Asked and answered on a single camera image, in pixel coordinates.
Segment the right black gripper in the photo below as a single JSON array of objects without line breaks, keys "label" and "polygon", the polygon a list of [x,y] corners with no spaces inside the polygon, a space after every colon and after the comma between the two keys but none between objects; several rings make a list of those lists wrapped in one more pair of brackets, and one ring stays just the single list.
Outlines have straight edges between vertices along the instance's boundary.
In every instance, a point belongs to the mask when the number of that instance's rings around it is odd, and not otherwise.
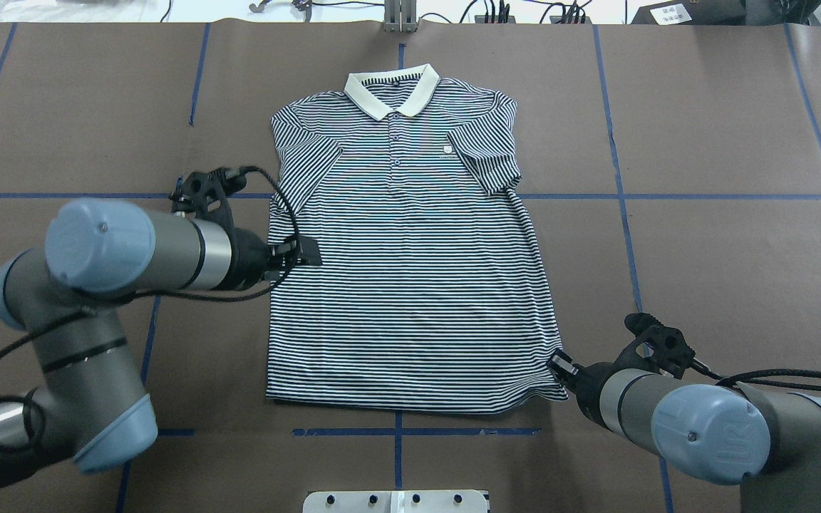
[{"label": "right black gripper", "polygon": [[599,414],[599,399],[605,383],[605,363],[589,366],[573,363],[572,358],[557,348],[548,358],[547,366],[558,382],[563,382],[576,397],[584,415]]}]

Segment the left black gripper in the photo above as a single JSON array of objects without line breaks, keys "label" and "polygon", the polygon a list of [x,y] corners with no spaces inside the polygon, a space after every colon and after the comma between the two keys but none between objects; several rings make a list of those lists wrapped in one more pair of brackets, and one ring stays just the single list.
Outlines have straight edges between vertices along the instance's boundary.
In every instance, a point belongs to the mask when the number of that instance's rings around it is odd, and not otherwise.
[{"label": "left black gripper", "polygon": [[323,265],[315,238],[287,237],[283,243],[264,242],[254,232],[234,228],[228,289],[241,291],[261,282],[277,283],[294,266]]}]

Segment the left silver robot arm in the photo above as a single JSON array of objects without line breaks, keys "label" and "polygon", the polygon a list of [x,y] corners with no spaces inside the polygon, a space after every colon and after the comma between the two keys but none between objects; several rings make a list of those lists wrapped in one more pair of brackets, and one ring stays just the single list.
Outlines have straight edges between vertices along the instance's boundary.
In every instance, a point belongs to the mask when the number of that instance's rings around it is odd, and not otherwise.
[{"label": "left silver robot arm", "polygon": [[226,202],[150,211],[83,197],[62,207],[42,248],[0,267],[0,319],[23,336],[0,350],[0,488],[70,460],[120,467],[158,437],[150,394],[117,309],[146,296],[251,300],[297,266],[321,266],[298,227],[268,244]]}]

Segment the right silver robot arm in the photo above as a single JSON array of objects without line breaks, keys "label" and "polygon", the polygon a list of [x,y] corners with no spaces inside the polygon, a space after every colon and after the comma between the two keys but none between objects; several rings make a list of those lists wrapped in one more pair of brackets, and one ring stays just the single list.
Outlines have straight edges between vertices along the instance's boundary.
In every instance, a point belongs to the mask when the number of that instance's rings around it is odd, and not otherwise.
[{"label": "right silver robot arm", "polygon": [[821,512],[821,397],[684,383],[631,348],[587,367],[556,351],[548,367],[591,422],[685,475],[739,486],[743,512]]}]

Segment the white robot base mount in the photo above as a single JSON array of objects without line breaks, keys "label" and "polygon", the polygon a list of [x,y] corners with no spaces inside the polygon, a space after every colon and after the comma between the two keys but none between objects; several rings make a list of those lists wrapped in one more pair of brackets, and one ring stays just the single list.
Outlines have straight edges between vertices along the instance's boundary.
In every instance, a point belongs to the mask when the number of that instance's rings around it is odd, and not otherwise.
[{"label": "white robot base mount", "polygon": [[463,489],[316,491],[303,512],[491,512],[486,491]]}]

